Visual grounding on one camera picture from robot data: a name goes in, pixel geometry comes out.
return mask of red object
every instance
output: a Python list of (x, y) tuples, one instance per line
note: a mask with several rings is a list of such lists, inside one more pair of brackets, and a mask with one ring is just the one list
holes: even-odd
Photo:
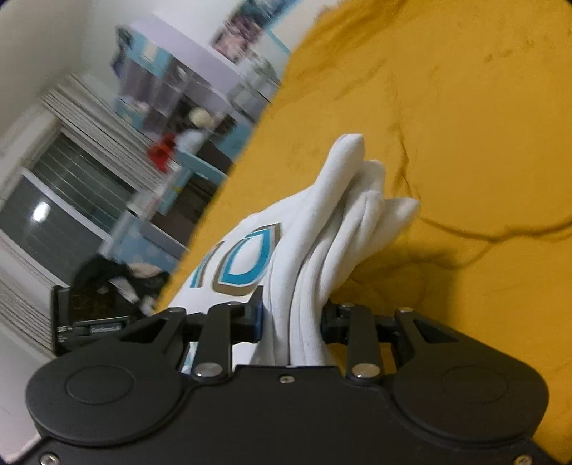
[(175, 134), (169, 133), (149, 149), (149, 158), (163, 173), (167, 172), (167, 164), (175, 150)]

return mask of white cloth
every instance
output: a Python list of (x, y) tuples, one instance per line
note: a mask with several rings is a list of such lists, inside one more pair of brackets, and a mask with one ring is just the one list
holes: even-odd
[(316, 182), (243, 220), (205, 257), (171, 306), (207, 312), (229, 300), (246, 302), (257, 284), (264, 285), (262, 340), (256, 350), (235, 347), (234, 362), (331, 362), (320, 335), (322, 307), (358, 263), (409, 225), (418, 208), (415, 199), (385, 200), (383, 165), (363, 157), (361, 135), (340, 137)]

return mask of metal bolt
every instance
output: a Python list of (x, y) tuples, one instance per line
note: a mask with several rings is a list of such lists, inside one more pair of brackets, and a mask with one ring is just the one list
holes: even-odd
[(194, 372), (201, 378), (214, 378), (223, 372), (223, 368), (218, 363), (206, 362), (197, 365)]
[(514, 459), (514, 465), (533, 465), (533, 458), (530, 455), (520, 455)]
[(375, 378), (381, 372), (381, 368), (373, 363), (358, 363), (352, 368), (352, 373), (358, 378)]
[(292, 384), (294, 381), (296, 381), (296, 378), (291, 375), (280, 376), (280, 382), (282, 384)]
[(39, 458), (40, 465), (59, 465), (58, 456), (48, 452)]

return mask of bed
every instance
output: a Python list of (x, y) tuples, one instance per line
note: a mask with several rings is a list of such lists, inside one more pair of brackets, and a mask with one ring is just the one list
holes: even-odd
[(333, 295), (409, 306), (538, 370), (535, 440), (572, 459), (572, 7), (565, 0), (348, 0), (294, 52), (211, 204), (168, 305), (250, 213), (310, 185), (342, 133), (417, 220)]

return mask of wrinkle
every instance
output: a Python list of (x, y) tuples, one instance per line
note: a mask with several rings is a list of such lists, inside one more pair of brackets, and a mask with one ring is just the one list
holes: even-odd
[(460, 237), (462, 239), (474, 239), (476, 241), (485, 241), (490, 244), (499, 244), (502, 242), (509, 241), (515, 238), (531, 238), (531, 239), (542, 239), (545, 236), (559, 233), (565, 231), (572, 227), (572, 217), (566, 218), (565, 220), (552, 224), (545, 227), (535, 228), (535, 227), (505, 227), (504, 232), (497, 234), (485, 234), (475, 231), (465, 231), (460, 228), (449, 226), (446, 224), (439, 223), (435, 220), (427, 218), (423, 215), (419, 215), (419, 220), (428, 226), (432, 226), (446, 233), (450, 233), (454, 236)]
[(374, 63), (374, 65), (369, 69), (367, 74), (364, 77), (360, 77), (351, 81), (348, 85), (346, 85), (333, 99), (334, 101), (340, 100), (342, 97), (345, 97), (351, 91), (358, 89), (359, 87), (363, 86), (367, 82), (371, 81), (375, 75), (379, 72), (382, 66), (387, 62), (386, 58), (382, 58)]
[[(321, 54), (321, 60), (306, 66), (293, 77), (297, 80), (303, 80), (306, 77), (314, 79), (317, 74), (334, 68), (338, 64), (338, 57), (344, 56), (348, 50), (355, 50), (366, 45), (371, 38), (378, 36), (381, 30), (394, 23), (408, 1), (394, 0), (391, 2), (386, 0), (379, 2), (379, 0), (369, 0), (366, 5), (361, 4), (358, 11), (346, 12), (345, 18), (342, 16), (343, 11), (338, 11), (337, 18), (332, 20), (331, 24), (335, 27), (331, 27), (329, 37), (323, 39), (320, 44), (320, 48), (324, 52)], [(323, 36), (326, 32), (327, 29), (317, 28), (313, 34), (308, 36), (305, 45), (320, 41), (322, 37), (319, 33)], [(336, 44), (335, 54), (326, 50), (332, 43)]]
[(505, 286), (505, 287), (501, 287), (500, 289), (493, 289), (493, 290), (490, 290), (488, 292), (484, 292), (483, 295), (496, 294), (497, 292), (504, 292), (504, 291), (508, 291), (508, 290), (512, 290), (512, 289), (518, 289), (522, 285), (523, 284), (520, 282), (518, 284), (513, 284), (511, 286)]
[(488, 252), (490, 252), (493, 247), (493, 245), (487, 245), (483, 249), (479, 250), (473, 257), (458, 263), (451, 263), (451, 257), (447, 253), (436, 253), (427, 257), (415, 257), (410, 254), (408, 259), (391, 266), (378, 268), (375, 270), (375, 273), (379, 273), (382, 276), (389, 275), (406, 266), (412, 265), (431, 265), (447, 271), (457, 271), (474, 265)]
[(567, 369), (571, 365), (572, 365), (572, 360), (568, 360), (568, 361), (564, 362), (563, 364), (558, 365), (556, 368), (553, 368), (552, 370), (550, 370), (549, 373), (551, 375), (556, 375), (557, 373)]
[(402, 184), (405, 182), (407, 195), (409, 197), (413, 197), (413, 190), (411, 189), (411, 185), (409, 183), (409, 180), (407, 179), (407, 170), (409, 169), (410, 160), (409, 160), (409, 154), (407, 153), (407, 148), (405, 147), (405, 136), (403, 135), (403, 130), (400, 124), (397, 125), (396, 129), (399, 136), (399, 144), (401, 145), (401, 164), (398, 168), (397, 175), (395, 176), (393, 185), (393, 195), (394, 196), (398, 195)]

